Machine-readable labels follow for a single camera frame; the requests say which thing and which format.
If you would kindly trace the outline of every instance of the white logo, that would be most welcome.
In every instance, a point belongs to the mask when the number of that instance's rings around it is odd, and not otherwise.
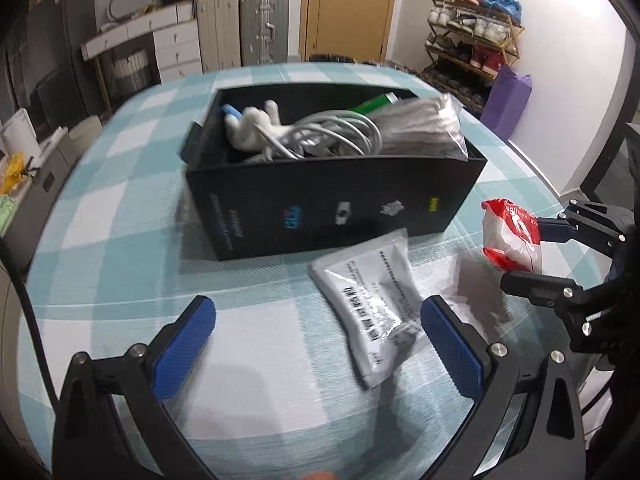
[[[335,224],[346,225],[347,220],[351,216],[351,202],[340,202],[335,212]]]
[[[404,210],[404,206],[402,202],[396,200],[395,202],[389,202],[387,205],[382,206],[382,211],[380,211],[383,215],[396,216],[399,212]]]

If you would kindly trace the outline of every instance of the blue logo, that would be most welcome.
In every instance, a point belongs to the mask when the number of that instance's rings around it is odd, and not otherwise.
[[[297,205],[284,210],[284,227],[298,229],[302,225],[302,209]]]

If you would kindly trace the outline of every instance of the checkered tablecloth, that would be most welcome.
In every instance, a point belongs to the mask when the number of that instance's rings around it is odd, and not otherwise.
[[[295,479],[328,470],[341,480],[415,480],[471,406],[433,348],[405,362],[393,381],[363,390],[343,330],[306,272],[319,253],[218,262],[186,207],[177,153],[216,89],[289,81],[437,94],[389,68],[288,64],[192,76],[127,102],[66,183],[31,267],[28,291],[54,384],[60,391],[75,352],[122,354],[150,341],[195,295],[205,294],[218,310],[216,329],[167,406],[219,478]],[[488,342],[501,340],[526,355],[565,350],[568,337],[553,311],[505,297],[500,274],[481,252],[482,200],[509,198],[537,216],[554,216],[561,207],[494,134],[466,112],[461,122],[489,162],[444,233],[412,238],[418,289],[425,297],[443,295]],[[546,273],[598,283],[586,248],[543,245]],[[574,356],[568,360],[579,368]],[[18,385],[28,430],[50,465],[54,415],[24,323]],[[122,402],[118,408],[140,460],[153,468],[130,414]],[[507,434],[508,428],[501,431],[503,441]]]

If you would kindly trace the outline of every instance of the screw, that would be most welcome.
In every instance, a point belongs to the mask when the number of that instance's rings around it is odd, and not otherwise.
[[[507,352],[508,352],[507,347],[502,343],[494,343],[491,345],[491,353],[493,355],[496,355],[498,357],[504,357],[505,355],[507,355]]]
[[[87,352],[78,352],[76,355],[74,355],[74,362],[77,365],[82,365],[86,362],[88,358],[89,358],[89,354]]]
[[[129,348],[129,355],[132,357],[142,357],[146,353],[146,345],[144,343],[136,343]]]
[[[564,363],[564,354],[562,354],[562,352],[559,350],[554,350],[553,352],[551,352],[551,358],[559,365]]]

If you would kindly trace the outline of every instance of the purple bag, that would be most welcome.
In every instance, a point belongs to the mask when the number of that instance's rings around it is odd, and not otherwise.
[[[530,75],[519,76],[509,65],[504,65],[495,79],[480,122],[506,142],[516,129],[531,89]]]

